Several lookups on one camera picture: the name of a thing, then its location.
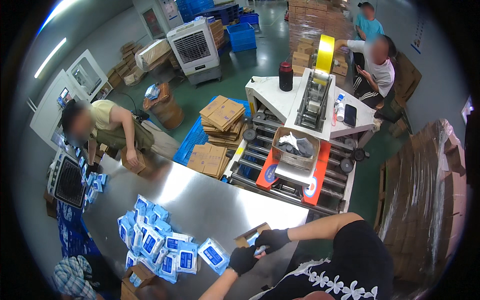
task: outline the white t-shirt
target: white t-shirt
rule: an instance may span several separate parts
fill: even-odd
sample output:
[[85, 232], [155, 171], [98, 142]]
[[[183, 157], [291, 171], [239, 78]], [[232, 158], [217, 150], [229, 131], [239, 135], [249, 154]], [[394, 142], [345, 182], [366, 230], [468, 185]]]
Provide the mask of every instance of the white t-shirt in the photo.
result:
[[348, 40], [347, 47], [353, 52], [363, 53], [365, 71], [370, 73], [373, 81], [378, 85], [378, 92], [385, 97], [392, 88], [395, 79], [395, 70], [390, 60], [386, 60], [382, 65], [374, 64], [370, 57], [370, 44], [365, 43], [365, 41]]

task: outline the plaid cloth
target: plaid cloth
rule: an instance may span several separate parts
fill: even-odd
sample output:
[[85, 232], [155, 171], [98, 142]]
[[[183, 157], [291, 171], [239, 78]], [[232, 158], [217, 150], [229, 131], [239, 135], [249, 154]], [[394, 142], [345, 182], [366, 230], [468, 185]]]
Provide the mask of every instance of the plaid cloth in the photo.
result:
[[53, 280], [60, 293], [96, 299], [96, 292], [90, 282], [92, 267], [81, 255], [61, 260], [53, 269]]

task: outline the ceiling light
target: ceiling light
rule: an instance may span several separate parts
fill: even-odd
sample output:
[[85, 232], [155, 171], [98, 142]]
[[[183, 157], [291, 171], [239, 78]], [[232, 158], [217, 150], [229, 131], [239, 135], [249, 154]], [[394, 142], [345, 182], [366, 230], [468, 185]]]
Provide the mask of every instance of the ceiling light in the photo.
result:
[[42, 28], [40, 28], [40, 30], [38, 31], [38, 33], [40, 33], [40, 31], [42, 31], [43, 27], [45, 27], [45, 25], [47, 25], [48, 22], [51, 21], [51, 19], [53, 19], [53, 17], [55, 17], [57, 14], [61, 13], [62, 11], [64, 11], [65, 9], [67, 9], [70, 5], [72, 5], [75, 1], [77, 0], [63, 0], [62, 2], [60, 2], [53, 10], [52, 12], [50, 13], [50, 15], [48, 16], [48, 18], [45, 20], [45, 22], [43, 23], [42, 25]]
[[67, 38], [64, 37], [63, 40], [55, 47], [55, 49], [53, 49], [53, 51], [47, 56], [47, 58], [45, 59], [45, 61], [42, 63], [42, 65], [40, 66], [40, 68], [38, 68], [38, 71], [35, 73], [35, 78], [37, 78], [39, 75], [40, 75], [40, 72], [42, 72], [43, 68], [45, 68], [45, 65], [47, 64], [47, 62], [52, 58], [52, 56], [60, 49], [60, 47], [65, 44], [65, 42], [67, 41]]

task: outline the black smartphone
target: black smartphone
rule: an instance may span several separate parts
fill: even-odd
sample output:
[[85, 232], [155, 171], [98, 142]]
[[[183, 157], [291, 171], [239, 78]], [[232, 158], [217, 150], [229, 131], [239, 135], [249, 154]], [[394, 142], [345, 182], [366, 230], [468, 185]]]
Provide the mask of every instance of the black smartphone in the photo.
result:
[[350, 104], [345, 104], [345, 117], [343, 122], [350, 127], [355, 127], [357, 125], [357, 108]]

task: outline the stainless steel table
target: stainless steel table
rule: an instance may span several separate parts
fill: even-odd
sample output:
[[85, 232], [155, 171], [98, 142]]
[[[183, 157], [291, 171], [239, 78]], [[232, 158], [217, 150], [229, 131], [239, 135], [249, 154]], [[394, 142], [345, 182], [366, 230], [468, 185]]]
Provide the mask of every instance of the stainless steel table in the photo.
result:
[[[132, 210], [137, 194], [169, 211], [172, 230], [194, 236], [195, 242], [215, 239], [227, 252], [234, 238], [267, 222], [272, 229], [305, 223], [308, 210], [223, 183], [161, 156], [151, 155], [152, 179], [141, 178], [104, 155], [100, 166], [108, 174], [106, 187], [94, 204], [85, 208], [83, 219], [92, 238], [117, 276], [125, 271], [127, 247], [119, 237], [117, 218]], [[297, 247], [289, 243], [262, 258], [234, 284], [226, 299], [248, 299], [264, 285], [275, 285], [284, 275]], [[197, 299], [218, 278], [199, 256], [196, 275], [179, 273], [175, 285], [167, 283], [176, 299]]]

